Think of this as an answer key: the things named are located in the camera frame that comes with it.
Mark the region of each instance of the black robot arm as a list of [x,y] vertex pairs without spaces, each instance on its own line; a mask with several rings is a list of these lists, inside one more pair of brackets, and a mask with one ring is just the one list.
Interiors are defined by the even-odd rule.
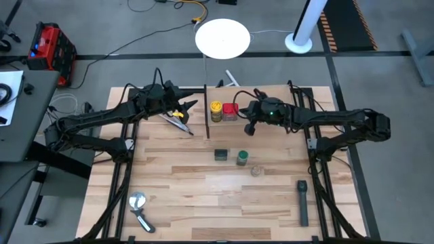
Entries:
[[112,156],[116,163],[125,162],[129,157],[133,142],[130,139],[113,138],[105,140],[79,134],[82,129],[112,123],[135,123],[141,119],[148,119],[158,114],[178,111],[183,116],[180,120],[187,123],[187,110],[196,104],[197,100],[179,103],[179,99],[192,93],[185,92],[179,87],[166,81],[164,85],[152,84],[139,89],[132,88],[126,102],[120,102],[116,107],[84,115],[72,115],[58,119],[45,129],[45,145],[54,151],[68,148],[84,148],[104,151]]
[[334,138],[309,140],[309,148],[316,149],[316,153],[328,161],[339,148],[366,140],[382,142],[391,137],[390,119],[372,109],[317,112],[287,104],[278,98],[269,98],[257,89],[254,93],[257,100],[251,101],[247,108],[239,110],[245,115],[243,118],[250,122],[244,128],[244,132],[249,136],[254,135],[257,122],[281,126],[287,134],[314,125],[351,126],[350,131]]

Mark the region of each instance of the small container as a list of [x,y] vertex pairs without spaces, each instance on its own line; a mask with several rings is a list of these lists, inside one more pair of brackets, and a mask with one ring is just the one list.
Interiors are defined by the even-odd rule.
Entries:
[[222,103],[220,101],[211,102],[211,120],[215,123],[222,121]]
[[227,149],[215,149],[214,150],[214,160],[215,161],[228,160],[228,150]]
[[253,177],[260,176],[260,173],[262,172],[262,168],[260,166],[253,166],[253,168],[250,170],[250,173]]
[[238,104],[223,104],[223,121],[236,121],[238,119]]
[[238,158],[237,158],[237,165],[238,166],[245,166],[245,164],[247,164],[247,158],[249,157],[249,153],[241,150],[238,153]]

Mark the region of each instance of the white base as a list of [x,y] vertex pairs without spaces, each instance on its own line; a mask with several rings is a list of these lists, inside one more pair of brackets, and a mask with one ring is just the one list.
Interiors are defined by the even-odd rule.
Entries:
[[297,45],[294,42],[294,34],[291,33],[285,38],[285,45],[286,47],[296,54],[305,54],[309,52],[312,49],[312,40],[309,38],[307,40],[306,44],[304,45]]

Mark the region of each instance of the yellow can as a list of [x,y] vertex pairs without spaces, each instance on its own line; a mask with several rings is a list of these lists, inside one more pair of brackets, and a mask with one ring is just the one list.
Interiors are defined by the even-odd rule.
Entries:
[[211,102],[211,120],[215,123],[222,121],[223,105],[220,101]]

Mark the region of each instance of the wooden table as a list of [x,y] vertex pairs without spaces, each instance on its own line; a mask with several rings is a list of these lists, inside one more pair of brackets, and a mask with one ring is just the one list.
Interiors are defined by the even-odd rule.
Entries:
[[[287,85],[257,88],[292,103]],[[326,110],[334,110],[330,88],[312,88],[314,98]],[[231,102],[240,89],[252,91],[253,87],[208,88],[208,103],[212,100]],[[108,108],[118,103],[121,92],[121,87],[111,89]],[[287,135],[281,127],[258,124],[255,136],[251,137],[243,132],[247,121],[238,118],[234,122],[210,121],[210,139],[207,139],[203,94],[194,94],[186,100],[194,99],[198,99],[198,103],[190,109],[188,123],[194,136],[158,116],[140,123],[128,195],[136,191],[146,194],[144,213],[157,232],[145,232],[128,206],[122,239],[134,235],[137,241],[298,241],[311,240],[312,235],[321,236],[313,185],[307,172],[309,161],[303,132]],[[252,99],[241,94],[237,103],[243,108]],[[120,131],[120,124],[107,125],[102,128],[101,137],[117,137]],[[333,127],[321,127],[321,132],[327,137],[338,134]],[[217,148],[229,149],[228,161],[214,160]],[[235,164],[240,150],[250,155],[245,167]],[[334,156],[348,161],[344,152]],[[96,160],[108,157],[104,154]],[[262,168],[258,177],[250,174],[254,165]],[[328,166],[337,206],[364,235],[349,165],[333,159]],[[84,235],[106,208],[113,168],[111,162],[93,167],[77,237]],[[309,227],[299,224],[297,180],[307,180],[309,184]],[[327,207],[325,212],[329,233],[333,235]],[[114,213],[109,236],[114,236],[117,210]]]

